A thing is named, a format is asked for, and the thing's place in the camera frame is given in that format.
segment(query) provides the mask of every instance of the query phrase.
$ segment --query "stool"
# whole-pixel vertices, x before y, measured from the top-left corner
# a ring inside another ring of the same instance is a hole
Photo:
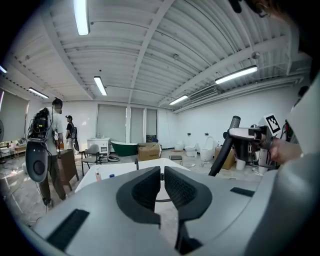
[[[178,164],[181,166],[183,165],[182,155],[170,155],[169,158],[171,161],[178,162]]]

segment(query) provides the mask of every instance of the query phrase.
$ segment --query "white toilet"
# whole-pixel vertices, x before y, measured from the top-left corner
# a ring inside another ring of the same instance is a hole
[[[177,144],[174,145],[175,150],[184,150],[184,147],[185,145],[181,140],[179,140]]]
[[[197,155],[197,144],[195,146],[184,147],[187,157],[195,157]]]
[[[206,138],[206,142],[200,151],[200,158],[202,161],[209,161],[214,157],[214,154],[215,154],[214,143],[215,143],[214,138],[212,137]]]

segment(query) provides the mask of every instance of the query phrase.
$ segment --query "floor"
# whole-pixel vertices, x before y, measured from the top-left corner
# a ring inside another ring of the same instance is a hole
[[[170,150],[164,150],[162,152],[162,158],[169,158],[171,154]],[[203,162],[200,159],[200,155],[196,157],[186,156],[184,152],[183,166],[190,169],[192,172],[207,175],[214,162],[212,159],[209,162]],[[136,156],[120,157],[120,161],[116,164],[134,162]],[[0,164],[0,188],[2,197],[11,209],[13,216],[19,219],[21,222],[32,227],[37,219],[46,214],[48,209],[43,204],[42,197],[38,191],[37,184],[32,181],[27,174],[22,170],[22,164],[25,162],[24,155],[21,155],[18,159],[6,158],[5,164]],[[81,156],[76,155],[76,169],[79,176],[79,181],[76,177],[70,181],[72,191],[68,186],[64,186],[64,190],[68,197],[71,197],[82,179],[82,167]],[[113,162],[106,162],[105,165],[114,164]],[[89,170],[86,164],[83,165],[84,174]],[[261,175],[252,171],[251,166],[246,166],[244,170],[236,170],[235,165],[230,170],[222,169],[216,177],[223,179],[237,179],[242,181],[259,182]],[[51,183],[49,183],[51,198],[54,205],[58,205],[61,200],[55,192]],[[161,233],[165,239],[174,246],[176,240],[176,231],[178,229],[178,213],[174,207],[168,207],[165,210],[157,212],[161,215]]]

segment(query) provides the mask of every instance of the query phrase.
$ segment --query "green bathtub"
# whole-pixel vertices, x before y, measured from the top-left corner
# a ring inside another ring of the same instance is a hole
[[[134,156],[137,154],[138,144],[137,143],[125,143],[119,141],[111,141],[112,147],[115,153],[119,157]]]

